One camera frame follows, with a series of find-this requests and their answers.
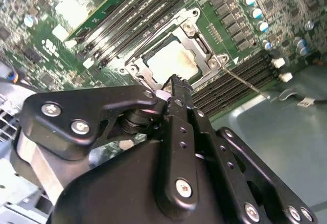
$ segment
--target motherboard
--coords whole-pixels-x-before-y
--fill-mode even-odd
[[[0,68],[41,92],[172,74],[216,118],[319,59],[327,0],[0,0]]]

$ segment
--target hole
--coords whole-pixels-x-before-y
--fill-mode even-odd
[[[175,103],[179,106],[183,106],[183,102],[181,100],[175,100]]]
[[[262,192],[260,191],[259,187],[252,181],[247,181],[247,185],[250,188],[250,191],[252,192],[252,195],[254,197],[254,200],[256,204],[260,207],[264,203],[264,197],[262,195]]]
[[[231,162],[228,162],[227,165],[229,168],[234,169],[234,165]]]
[[[180,146],[181,148],[183,148],[183,149],[186,149],[186,148],[187,148],[186,143],[183,142],[183,141],[179,142],[179,146]]]
[[[159,129],[161,124],[160,123],[154,123],[153,125],[153,129],[156,130],[156,129]]]
[[[144,95],[145,95],[146,97],[148,97],[148,98],[153,98],[153,94],[152,94],[150,91],[145,90],[143,93],[144,93]]]
[[[240,158],[238,156],[236,156],[234,153],[233,153],[233,155],[237,162],[237,165],[240,167],[241,172],[244,173],[245,169],[246,169],[245,164],[243,164],[243,162],[240,160]]]

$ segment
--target white connector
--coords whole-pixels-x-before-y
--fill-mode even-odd
[[[273,59],[273,60],[271,61],[271,63],[273,64],[273,66],[274,66],[276,69],[279,69],[279,68],[281,68],[281,67],[285,64],[285,60],[284,60],[284,58]]]
[[[284,74],[279,74],[278,77],[280,78],[281,81],[288,82],[293,78],[293,75],[292,75],[292,73],[287,72],[287,73],[284,73]]]

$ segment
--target screw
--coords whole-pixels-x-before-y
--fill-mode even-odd
[[[191,188],[190,184],[184,180],[179,179],[176,181],[176,189],[177,189],[177,192],[182,197],[191,197],[191,195],[192,195],[192,188]]]
[[[298,213],[298,211],[297,211],[294,207],[289,206],[289,207],[288,207],[288,210],[289,210],[289,212],[291,213],[292,217],[293,217],[295,220],[297,220],[297,221],[301,221],[301,216],[300,216],[300,214]]]
[[[204,117],[204,113],[202,111],[198,110],[198,114],[200,117]]]
[[[144,93],[144,95],[145,95],[146,97],[148,97],[148,98],[153,98],[153,94],[152,94],[150,91],[145,90],[143,93]]]
[[[305,30],[306,31],[311,31],[314,28],[315,24],[312,21],[308,21],[305,24]]]
[[[312,216],[310,215],[310,213],[305,209],[305,208],[301,208],[301,211],[303,213],[303,215],[309,220],[309,221],[313,221]]]
[[[215,60],[209,60],[209,66],[211,69],[216,68],[218,63]]]
[[[82,120],[74,121],[71,124],[72,131],[79,135],[86,135],[90,131],[90,127]]]
[[[227,134],[228,137],[232,138],[233,134],[229,130],[225,130],[225,133]]]
[[[61,109],[55,104],[45,104],[41,107],[42,112],[49,117],[56,117],[61,114]]]
[[[246,214],[250,217],[251,220],[255,222],[259,222],[260,220],[259,213],[252,204],[246,203],[244,209],[246,211]]]

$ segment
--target white label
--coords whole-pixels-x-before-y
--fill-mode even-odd
[[[64,41],[69,36],[67,30],[65,30],[61,24],[57,25],[53,29],[52,34],[54,34],[61,41]]]
[[[313,105],[314,102],[314,99],[305,97],[301,102],[297,104],[297,106],[308,108],[310,105]]]

